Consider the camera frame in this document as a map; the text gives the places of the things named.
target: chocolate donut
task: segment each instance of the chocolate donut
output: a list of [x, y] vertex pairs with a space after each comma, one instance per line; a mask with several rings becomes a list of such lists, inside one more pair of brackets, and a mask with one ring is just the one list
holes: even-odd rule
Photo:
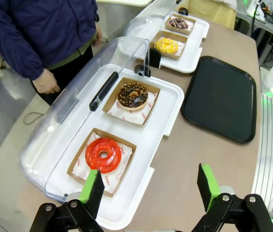
[[122, 87], [118, 93], [118, 101], [122, 108], [140, 110], [147, 102], [148, 92], [139, 83], [130, 83]]
[[188, 23], [180, 18], [173, 18], [169, 21], [169, 24], [175, 28], [187, 29]]

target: screw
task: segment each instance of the screw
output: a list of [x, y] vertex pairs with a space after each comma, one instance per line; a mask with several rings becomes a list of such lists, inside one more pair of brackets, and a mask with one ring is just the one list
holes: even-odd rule
[[227, 201], [229, 201], [229, 199], [230, 199], [230, 198], [229, 198], [227, 195], [224, 195], [224, 196], [223, 196], [223, 201], [227, 202]]
[[250, 198], [249, 198], [249, 201], [250, 201], [251, 203], [254, 203], [254, 202], [256, 202], [256, 198], [255, 198], [255, 197], [250, 197]]
[[52, 208], [51, 205], [48, 205], [48, 206], [45, 207], [45, 210], [46, 210], [46, 211], [50, 211], [51, 208]]
[[71, 207], [72, 207], [72, 208], [77, 207], [77, 202], [71, 202]]

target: black handle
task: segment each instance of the black handle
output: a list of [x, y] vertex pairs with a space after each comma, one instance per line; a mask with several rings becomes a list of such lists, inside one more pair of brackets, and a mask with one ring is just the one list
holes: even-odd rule
[[119, 75], [117, 72], [113, 72], [111, 76], [109, 76], [108, 80], [104, 83], [101, 89], [98, 91], [96, 96], [92, 99], [89, 104], [89, 109], [95, 112], [98, 109], [98, 106], [103, 101], [109, 90], [112, 88], [114, 83], [117, 81]]

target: white tray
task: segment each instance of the white tray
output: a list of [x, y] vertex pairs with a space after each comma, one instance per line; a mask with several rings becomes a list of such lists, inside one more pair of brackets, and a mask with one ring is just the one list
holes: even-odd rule
[[[82, 190], [83, 186], [66, 172], [92, 128], [107, 131], [135, 144], [136, 152], [114, 196], [112, 198], [103, 196], [101, 200], [97, 222], [110, 230], [123, 229], [131, 222], [154, 171], [150, 163], [163, 135], [170, 135], [184, 99], [184, 93], [178, 86], [155, 77], [141, 77], [131, 70], [124, 69], [102, 104], [88, 117], [67, 151], [62, 154], [66, 145], [63, 141], [71, 138], [81, 124], [89, 112], [88, 105], [91, 99], [110, 74], [119, 69], [112, 64], [101, 67], [78, 94], [79, 103], [66, 120], [60, 126], [50, 128], [54, 130], [56, 137], [40, 136], [39, 139], [47, 140], [49, 144], [43, 148], [44, 151], [41, 154], [53, 154], [53, 156], [38, 156], [30, 164], [26, 162], [26, 158], [22, 160], [23, 166], [30, 165], [34, 170], [27, 174], [28, 178], [41, 189], [45, 187], [47, 196], [62, 201], [65, 194]], [[152, 113], [143, 127], [109, 116], [102, 111], [109, 95], [123, 77], [148, 83], [161, 89]], [[52, 165], [54, 160], [57, 160], [55, 166]]]
[[[160, 29], [170, 31], [166, 29], [165, 22], [168, 20], [171, 14], [176, 15], [175, 12], [171, 12], [164, 20], [160, 18], [150, 20], [141, 26], [137, 26], [134, 29], [129, 30], [126, 36], [144, 38], [148, 39], [150, 42], [153, 40], [154, 36], [159, 32]], [[178, 60], [161, 57], [160, 61], [160, 66], [174, 69], [181, 73], [192, 73], [196, 70], [202, 52], [202, 47], [200, 47], [200, 45], [202, 40], [206, 38], [210, 28], [209, 23], [204, 20], [192, 16], [187, 17], [196, 20], [195, 26], [189, 35], [183, 35], [174, 31], [170, 31], [175, 34], [188, 37], [187, 44], [182, 52], [181, 57]], [[136, 52], [135, 57], [144, 59], [144, 51], [145, 47], [143, 46]]]

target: red frosted donut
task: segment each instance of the red frosted donut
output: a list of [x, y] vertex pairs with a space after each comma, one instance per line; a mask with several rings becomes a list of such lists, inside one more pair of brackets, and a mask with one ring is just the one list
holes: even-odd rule
[[[103, 152], [107, 153], [107, 157], [100, 156]], [[91, 169], [100, 170], [101, 173], [110, 173], [121, 162], [121, 148], [112, 139], [99, 138], [88, 145], [85, 158]]]

